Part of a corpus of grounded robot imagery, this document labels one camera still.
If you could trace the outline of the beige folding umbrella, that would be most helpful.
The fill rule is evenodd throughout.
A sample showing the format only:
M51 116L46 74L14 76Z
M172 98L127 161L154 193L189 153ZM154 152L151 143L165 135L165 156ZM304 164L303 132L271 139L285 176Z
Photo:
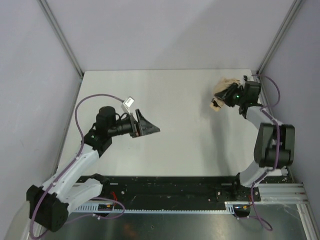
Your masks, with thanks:
M221 110L221 108L226 105L224 100L225 99L219 99L219 98L216 98L214 96L215 93L218 93L218 92L221 92L225 89L227 89L230 85L232 84L238 84L238 85L241 85L241 81L236 79L236 78L225 78L225 77L222 77L219 82L214 86L213 88L213 91L212 91L212 94L213 94L213 97L212 97L212 100L211 100L211 103L210 103L210 107L218 112Z

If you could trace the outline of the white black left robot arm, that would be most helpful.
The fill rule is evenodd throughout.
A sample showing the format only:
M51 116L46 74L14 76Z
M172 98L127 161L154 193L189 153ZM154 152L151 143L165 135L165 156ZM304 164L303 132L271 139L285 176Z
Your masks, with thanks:
M33 222L56 232L76 208L101 194L103 183L94 177L81 186L75 186L75 183L111 146L113 137L128 134L138 138L160 132L160 128L146 120L139 109L135 113L116 118L113 107L99 109L95 123L83 135L79 150L69 163L41 186L32 185L27 190L29 218Z

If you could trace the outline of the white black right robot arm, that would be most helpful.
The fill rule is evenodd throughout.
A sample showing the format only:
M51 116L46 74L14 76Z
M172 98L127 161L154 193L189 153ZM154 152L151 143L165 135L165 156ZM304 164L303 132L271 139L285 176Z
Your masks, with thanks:
M295 127L277 120L259 101L261 85L236 78L222 78L213 89L210 106L218 112L223 106L238 107L239 114L258 130L253 161L237 174L237 183L254 188L275 170L291 166L295 155Z

